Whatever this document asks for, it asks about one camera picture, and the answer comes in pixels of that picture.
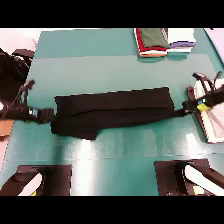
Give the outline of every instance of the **yellow label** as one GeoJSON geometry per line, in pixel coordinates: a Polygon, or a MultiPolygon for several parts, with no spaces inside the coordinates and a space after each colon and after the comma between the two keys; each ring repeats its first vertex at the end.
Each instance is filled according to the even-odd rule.
{"type": "Polygon", "coordinates": [[[199,195],[199,194],[204,194],[205,193],[204,189],[202,187],[200,187],[200,186],[193,186],[193,188],[194,188],[194,194],[195,195],[199,195]]]}
{"type": "Polygon", "coordinates": [[[198,110],[200,111],[205,111],[205,110],[210,110],[210,107],[207,107],[204,103],[201,103],[197,106],[198,110]]]}
{"type": "Polygon", "coordinates": [[[30,196],[36,196],[37,195],[37,192],[34,191],[30,196]]]}

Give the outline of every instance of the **black pants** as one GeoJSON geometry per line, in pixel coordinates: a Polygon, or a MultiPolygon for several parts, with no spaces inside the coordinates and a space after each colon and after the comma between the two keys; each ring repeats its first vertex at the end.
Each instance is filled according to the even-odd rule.
{"type": "Polygon", "coordinates": [[[53,134],[95,140],[103,128],[134,126],[172,117],[169,88],[56,96],[53,134]]]}

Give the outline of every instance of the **green table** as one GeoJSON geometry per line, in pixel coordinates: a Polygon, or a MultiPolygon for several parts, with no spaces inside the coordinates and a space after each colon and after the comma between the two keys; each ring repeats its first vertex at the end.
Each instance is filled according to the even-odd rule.
{"type": "MultiPolygon", "coordinates": [[[[169,86],[176,108],[198,71],[223,70],[203,29],[186,60],[137,56],[132,29],[42,32],[28,79],[29,104],[56,108],[53,97],[169,86]]],[[[17,121],[9,140],[0,186],[22,164],[73,164],[71,195],[158,195],[154,161],[208,158],[224,174],[223,144],[209,145],[194,116],[131,128],[105,129],[96,141],[52,135],[50,125],[17,121]]]]}

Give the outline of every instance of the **green cloth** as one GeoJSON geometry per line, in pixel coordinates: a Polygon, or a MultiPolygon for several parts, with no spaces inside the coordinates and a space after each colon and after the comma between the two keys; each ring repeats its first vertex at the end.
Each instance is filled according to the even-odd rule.
{"type": "Polygon", "coordinates": [[[140,32],[144,47],[160,46],[170,48],[163,36],[162,28],[140,28],[140,32]]]}

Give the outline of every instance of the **teal tabletop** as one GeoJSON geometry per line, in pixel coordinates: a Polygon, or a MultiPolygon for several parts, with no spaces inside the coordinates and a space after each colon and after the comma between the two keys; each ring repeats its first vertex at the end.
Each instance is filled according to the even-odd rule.
{"type": "MultiPolygon", "coordinates": [[[[213,78],[223,65],[203,29],[189,55],[137,55],[133,29],[42,32],[28,79],[29,104],[54,107],[54,96],[168,86],[176,109],[194,85],[193,72],[213,78]]],[[[71,195],[158,195],[154,162],[208,158],[224,174],[223,144],[207,144],[195,116],[101,130],[95,141],[52,135],[50,124],[16,121],[0,186],[25,164],[72,164],[71,195]]]]}

